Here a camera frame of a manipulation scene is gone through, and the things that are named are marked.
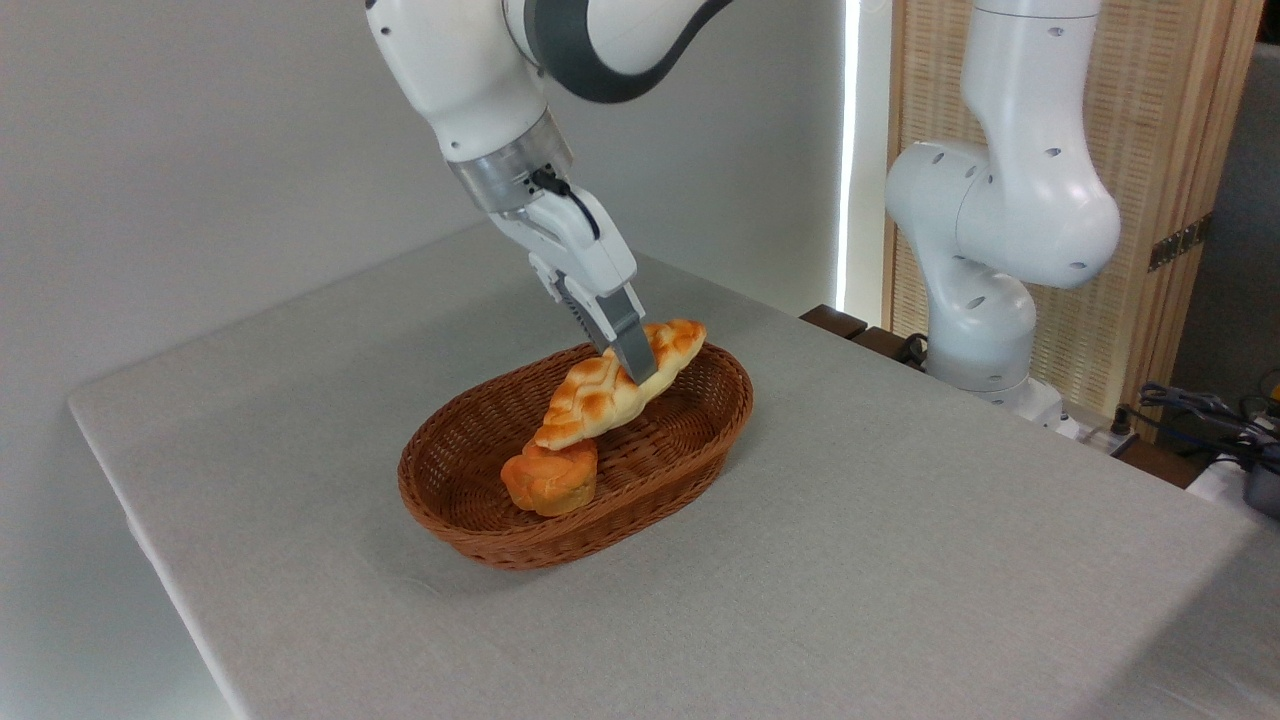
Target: brown wicker basket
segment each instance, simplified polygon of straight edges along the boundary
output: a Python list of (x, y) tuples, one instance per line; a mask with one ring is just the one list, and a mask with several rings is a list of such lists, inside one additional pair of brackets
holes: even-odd
[(549, 568), (585, 557), (692, 502), (712, 484), (751, 414), (746, 370), (705, 345), (626, 427), (596, 438), (595, 498), (559, 518), (512, 503), (498, 477), (541, 424), (552, 392), (590, 345), (474, 387), (413, 434), (401, 456), (404, 506), (438, 538), (485, 565)]

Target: white wall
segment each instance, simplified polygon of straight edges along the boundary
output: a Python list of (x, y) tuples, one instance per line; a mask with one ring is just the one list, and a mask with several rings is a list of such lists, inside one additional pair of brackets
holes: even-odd
[[(637, 249), (828, 300), (841, 18), (737, 0), (650, 96), (557, 94), (576, 179)], [(0, 717), (227, 716), (64, 397), (477, 222), (434, 145), (352, 0), (0, 0)]]

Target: light strip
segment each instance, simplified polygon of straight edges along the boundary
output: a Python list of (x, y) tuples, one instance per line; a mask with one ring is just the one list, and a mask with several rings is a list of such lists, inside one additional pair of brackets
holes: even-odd
[(845, 117), (840, 141), (840, 197), (836, 223), (836, 297), (832, 306), (845, 310), (849, 290), (849, 202), (854, 184), (854, 120), (858, 115), (858, 26), (861, 1), (845, 0)]

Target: gray tablecloth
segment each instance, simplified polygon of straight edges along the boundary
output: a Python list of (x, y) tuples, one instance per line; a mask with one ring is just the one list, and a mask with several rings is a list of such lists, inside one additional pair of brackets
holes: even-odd
[(696, 502), (553, 570), (401, 505), (458, 392), (580, 342), (448, 238), (77, 391), (246, 717), (1276, 717), (1276, 533), (660, 263), (755, 414)]

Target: pastry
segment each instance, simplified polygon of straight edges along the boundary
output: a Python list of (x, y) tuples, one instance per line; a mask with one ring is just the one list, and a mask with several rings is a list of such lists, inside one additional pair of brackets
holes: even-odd
[(552, 395), (543, 427), (534, 433), (534, 445), (561, 450), (636, 419), (650, 400), (671, 387), (676, 373), (689, 365), (707, 340), (707, 327), (694, 320), (653, 323), (644, 332), (658, 372), (637, 386), (613, 348), (573, 365)]
[(547, 450), (530, 441), (502, 466), (502, 482), (521, 510), (554, 518), (591, 502), (598, 460), (594, 439), (563, 450)]

